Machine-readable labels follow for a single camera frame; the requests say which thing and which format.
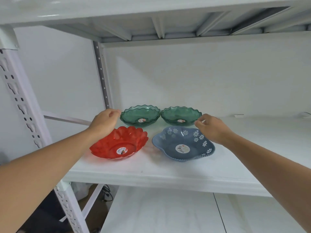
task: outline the blue floral bowl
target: blue floral bowl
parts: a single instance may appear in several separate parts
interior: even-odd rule
[[[215,152],[214,144],[196,128],[167,127],[152,138],[152,143],[167,157],[179,162],[210,156]]]

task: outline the red bowl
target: red bowl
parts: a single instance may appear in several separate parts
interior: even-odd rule
[[[130,126],[114,129],[107,137],[90,147],[93,155],[113,160],[126,159],[139,151],[148,141],[148,133]]]

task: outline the sticker label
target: sticker label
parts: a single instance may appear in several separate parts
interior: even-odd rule
[[[127,152],[126,147],[121,147],[121,148],[117,149],[117,154],[125,154],[126,152]]]
[[[145,122],[145,121],[146,121],[146,119],[144,119],[144,118],[138,119],[138,122],[139,122],[139,123],[143,123],[143,122]]]
[[[182,153],[182,154],[188,153],[190,151],[189,146],[183,145],[183,144],[177,145],[175,149],[177,152]]]

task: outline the bowl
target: bowl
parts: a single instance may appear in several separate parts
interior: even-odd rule
[[[152,143],[167,157],[185,162],[210,156],[215,146],[199,129],[172,126],[152,138]]]
[[[148,141],[147,132],[130,126],[114,129],[107,137],[90,147],[93,155],[113,160],[126,159],[139,151]]]
[[[194,124],[202,113],[187,107],[169,107],[161,111],[161,117],[173,126],[190,126]]]
[[[146,127],[155,123],[160,117],[160,109],[152,105],[137,105],[121,113],[120,119],[126,125]]]

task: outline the transparent green bowl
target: transparent green bowl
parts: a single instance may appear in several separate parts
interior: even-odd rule
[[[126,125],[146,127],[155,123],[160,117],[160,109],[153,105],[137,105],[121,113],[120,119]]]
[[[161,111],[161,117],[170,125],[190,126],[194,124],[202,113],[187,107],[169,107]]]

